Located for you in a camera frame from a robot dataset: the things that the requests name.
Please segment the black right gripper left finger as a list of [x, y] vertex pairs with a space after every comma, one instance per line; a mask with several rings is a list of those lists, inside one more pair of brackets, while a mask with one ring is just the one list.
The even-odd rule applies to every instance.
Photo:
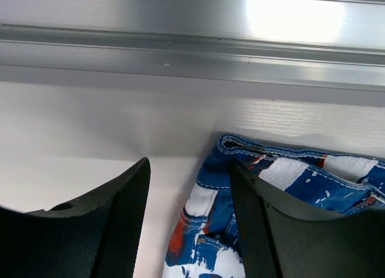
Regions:
[[139, 160], [52, 209], [1, 209], [2, 277], [132, 277], [150, 184]]

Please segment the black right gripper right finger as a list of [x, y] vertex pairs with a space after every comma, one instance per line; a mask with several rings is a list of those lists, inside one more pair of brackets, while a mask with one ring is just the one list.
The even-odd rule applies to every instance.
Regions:
[[230, 189], [247, 277], [383, 277], [384, 211], [342, 215], [304, 203], [239, 162]]

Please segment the blue patterned trousers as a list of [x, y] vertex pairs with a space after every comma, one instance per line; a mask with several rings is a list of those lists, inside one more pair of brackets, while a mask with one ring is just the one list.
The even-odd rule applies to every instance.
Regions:
[[164, 277], [244, 277], [228, 165], [237, 160], [280, 190], [319, 208], [356, 214], [384, 207], [384, 161], [267, 146], [224, 134], [204, 161], [168, 243]]

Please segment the aluminium corner frame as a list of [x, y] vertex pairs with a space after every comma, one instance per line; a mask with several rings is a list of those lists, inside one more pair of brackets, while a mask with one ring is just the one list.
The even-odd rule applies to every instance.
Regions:
[[1, 80], [384, 106], [384, 0], [1, 0]]

